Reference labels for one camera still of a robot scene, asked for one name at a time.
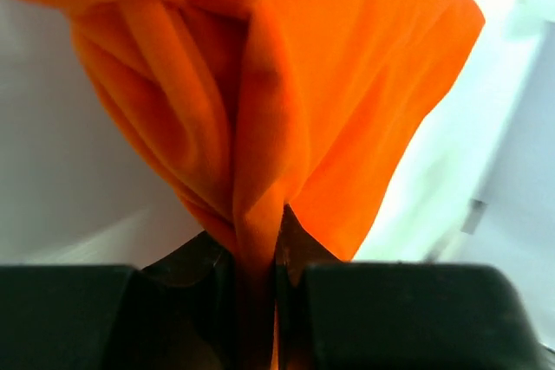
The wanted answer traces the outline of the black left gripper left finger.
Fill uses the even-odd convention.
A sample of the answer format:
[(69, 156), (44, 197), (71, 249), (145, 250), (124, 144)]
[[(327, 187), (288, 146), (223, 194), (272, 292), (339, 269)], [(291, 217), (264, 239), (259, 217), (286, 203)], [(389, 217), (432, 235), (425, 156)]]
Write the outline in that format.
[(232, 256), (206, 233), (144, 269), (5, 265), (4, 369), (232, 369)]

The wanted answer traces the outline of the orange t shirt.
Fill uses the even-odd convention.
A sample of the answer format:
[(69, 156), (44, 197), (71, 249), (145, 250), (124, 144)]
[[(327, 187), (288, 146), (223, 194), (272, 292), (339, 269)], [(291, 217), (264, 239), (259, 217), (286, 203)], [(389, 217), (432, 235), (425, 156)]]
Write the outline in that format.
[(101, 103), (238, 264), (239, 365), (272, 367), (290, 207), (343, 260), (484, 24), (474, 0), (25, 0), (60, 10)]

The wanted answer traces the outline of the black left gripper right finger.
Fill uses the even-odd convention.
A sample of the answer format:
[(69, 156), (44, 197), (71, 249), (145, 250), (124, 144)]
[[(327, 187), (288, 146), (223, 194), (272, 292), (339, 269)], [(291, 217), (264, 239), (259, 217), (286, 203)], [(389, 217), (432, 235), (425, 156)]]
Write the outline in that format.
[(282, 369), (551, 369), (510, 281), (486, 265), (343, 262), (286, 208), (275, 253)]

